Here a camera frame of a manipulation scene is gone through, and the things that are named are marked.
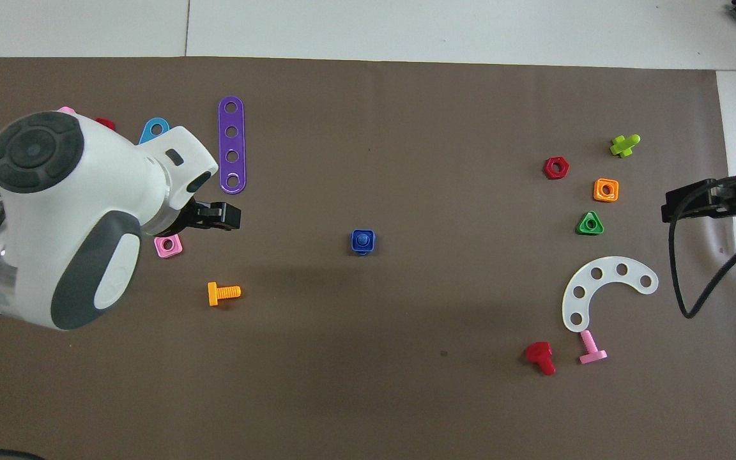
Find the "blue two-hole strip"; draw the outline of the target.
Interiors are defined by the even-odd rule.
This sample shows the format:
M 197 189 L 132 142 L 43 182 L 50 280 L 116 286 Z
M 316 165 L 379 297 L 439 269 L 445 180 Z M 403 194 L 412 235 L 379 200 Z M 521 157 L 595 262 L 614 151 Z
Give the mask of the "blue two-hole strip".
M 157 137 L 166 134 L 169 129 L 169 122 L 167 122 L 167 120 L 164 118 L 154 117 L 147 120 L 143 129 L 141 130 L 138 145 L 149 142 L 153 139 L 157 139 Z

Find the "pink square nut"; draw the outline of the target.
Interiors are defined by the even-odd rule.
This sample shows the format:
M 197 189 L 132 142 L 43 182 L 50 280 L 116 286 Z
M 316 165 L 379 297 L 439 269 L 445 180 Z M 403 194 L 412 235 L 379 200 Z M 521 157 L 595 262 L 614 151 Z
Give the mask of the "pink square nut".
M 182 253 L 181 239 L 178 234 L 172 236 L 156 236 L 153 239 L 156 254 L 161 259 L 173 258 Z

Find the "white curved five-hole strip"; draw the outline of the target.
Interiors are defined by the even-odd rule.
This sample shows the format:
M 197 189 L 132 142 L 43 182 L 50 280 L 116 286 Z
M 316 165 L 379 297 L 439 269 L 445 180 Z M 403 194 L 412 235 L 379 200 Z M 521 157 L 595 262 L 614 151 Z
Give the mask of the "white curved five-hole strip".
M 642 262 L 624 256 L 605 256 L 585 264 L 572 275 L 562 296 L 563 325 L 579 333 L 590 326 L 590 302 L 605 285 L 619 283 L 642 295 L 659 286 L 658 276 Z

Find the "green triangle nut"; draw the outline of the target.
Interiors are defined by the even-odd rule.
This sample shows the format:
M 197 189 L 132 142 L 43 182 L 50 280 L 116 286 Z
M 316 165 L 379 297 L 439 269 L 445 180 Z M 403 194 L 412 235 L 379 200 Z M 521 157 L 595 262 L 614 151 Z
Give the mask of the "green triangle nut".
M 587 211 L 576 224 L 576 233 L 585 236 L 598 236 L 604 233 L 604 224 L 595 211 Z

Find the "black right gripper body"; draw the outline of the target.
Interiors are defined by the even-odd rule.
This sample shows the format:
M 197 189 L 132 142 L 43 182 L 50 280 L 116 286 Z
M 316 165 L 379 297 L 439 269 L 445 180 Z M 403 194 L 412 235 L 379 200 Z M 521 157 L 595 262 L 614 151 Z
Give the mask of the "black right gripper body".
M 696 181 L 665 194 L 662 222 L 698 217 L 736 218 L 736 175 Z

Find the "purple four-hole strip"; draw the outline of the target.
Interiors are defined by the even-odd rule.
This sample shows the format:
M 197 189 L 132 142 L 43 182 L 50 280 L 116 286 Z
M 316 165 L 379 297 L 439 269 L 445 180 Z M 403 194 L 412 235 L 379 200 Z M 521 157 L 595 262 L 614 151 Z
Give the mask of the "purple four-hole strip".
M 230 95 L 219 102 L 217 131 L 221 189 L 239 194 L 247 183 L 245 106 L 239 97 Z

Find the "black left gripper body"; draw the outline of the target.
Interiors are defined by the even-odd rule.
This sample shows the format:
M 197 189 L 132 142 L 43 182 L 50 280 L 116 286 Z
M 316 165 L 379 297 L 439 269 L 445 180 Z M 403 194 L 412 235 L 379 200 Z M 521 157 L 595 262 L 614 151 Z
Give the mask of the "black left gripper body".
M 222 201 L 190 200 L 176 218 L 176 233 L 186 228 L 231 231 L 242 224 L 242 210 Z

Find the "lime green cross screw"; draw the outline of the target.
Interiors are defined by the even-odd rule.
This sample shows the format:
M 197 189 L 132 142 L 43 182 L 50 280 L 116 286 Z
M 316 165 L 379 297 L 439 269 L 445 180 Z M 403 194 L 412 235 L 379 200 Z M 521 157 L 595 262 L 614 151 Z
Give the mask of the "lime green cross screw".
M 639 134 L 632 134 L 628 137 L 619 135 L 611 140 L 610 152 L 612 155 L 626 158 L 632 155 L 632 149 L 640 143 L 640 140 Z

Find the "red plastic screw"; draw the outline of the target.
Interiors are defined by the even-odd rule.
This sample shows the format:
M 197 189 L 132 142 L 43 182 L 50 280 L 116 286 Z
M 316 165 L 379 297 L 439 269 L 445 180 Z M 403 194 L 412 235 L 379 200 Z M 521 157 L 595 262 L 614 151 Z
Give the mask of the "red plastic screw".
M 552 376 L 556 373 L 554 365 L 553 350 L 547 341 L 537 341 L 526 347 L 524 352 L 528 363 L 537 366 L 537 368 L 546 376 Z

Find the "brown table mat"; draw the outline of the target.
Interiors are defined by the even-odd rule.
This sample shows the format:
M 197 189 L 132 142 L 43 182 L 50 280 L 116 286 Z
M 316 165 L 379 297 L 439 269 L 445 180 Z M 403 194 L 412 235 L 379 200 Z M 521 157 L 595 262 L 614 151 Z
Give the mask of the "brown table mat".
M 0 59 L 0 129 L 73 107 L 217 152 L 245 106 L 233 232 L 145 241 L 119 305 L 72 332 L 0 318 L 0 448 L 50 460 L 736 460 L 736 272 L 671 290 L 668 191 L 727 175 L 713 71 L 257 59 Z M 639 134 L 626 158 L 611 140 Z M 544 163 L 564 157 L 563 180 Z M 620 183 L 615 202 L 595 180 Z M 595 211 L 604 233 L 576 224 Z M 366 256 L 351 233 L 376 233 Z M 605 256 L 581 364 L 562 300 Z M 208 305 L 207 283 L 242 297 Z M 556 373 L 528 363 L 547 341 Z

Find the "orange plastic screw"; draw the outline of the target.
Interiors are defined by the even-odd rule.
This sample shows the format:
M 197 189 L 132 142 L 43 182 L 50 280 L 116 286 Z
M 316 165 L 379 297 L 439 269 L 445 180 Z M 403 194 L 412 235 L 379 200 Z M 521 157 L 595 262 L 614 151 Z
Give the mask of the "orange plastic screw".
M 221 300 L 237 299 L 242 297 L 240 286 L 219 286 L 216 282 L 207 283 L 208 305 L 216 307 Z

